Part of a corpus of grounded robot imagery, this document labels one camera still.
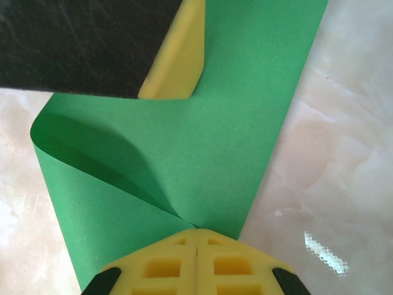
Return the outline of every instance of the green paper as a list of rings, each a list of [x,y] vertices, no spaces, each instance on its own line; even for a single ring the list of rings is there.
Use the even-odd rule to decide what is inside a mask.
[[[180,230],[238,237],[326,3],[207,1],[188,100],[52,96],[31,136],[82,289]]]

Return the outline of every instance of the white marble countertop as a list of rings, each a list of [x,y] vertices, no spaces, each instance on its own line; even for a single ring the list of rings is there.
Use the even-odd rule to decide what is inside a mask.
[[[0,293],[79,294],[29,138],[50,93],[0,89]],[[330,0],[242,241],[313,295],[392,294],[393,1]]]

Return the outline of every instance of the green cardstock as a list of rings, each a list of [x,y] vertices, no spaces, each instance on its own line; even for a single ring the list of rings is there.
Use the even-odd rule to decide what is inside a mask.
[[[82,289],[181,230],[238,237],[326,3],[207,1],[188,100],[50,99],[31,136]]]

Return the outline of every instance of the black felt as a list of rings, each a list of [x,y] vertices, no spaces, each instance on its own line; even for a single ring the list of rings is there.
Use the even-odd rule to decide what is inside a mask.
[[[297,275],[279,268],[273,274],[285,295],[311,295]]]
[[[0,0],[0,87],[134,98],[182,0]]]
[[[113,267],[97,274],[82,295],[109,295],[121,273],[120,268]]]

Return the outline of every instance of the yellow plastic piece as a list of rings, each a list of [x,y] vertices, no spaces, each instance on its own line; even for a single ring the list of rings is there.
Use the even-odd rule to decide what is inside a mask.
[[[111,295],[284,295],[272,269],[287,264],[211,230],[191,229],[119,259]]]
[[[188,98],[204,65],[205,0],[183,0],[138,98]]]

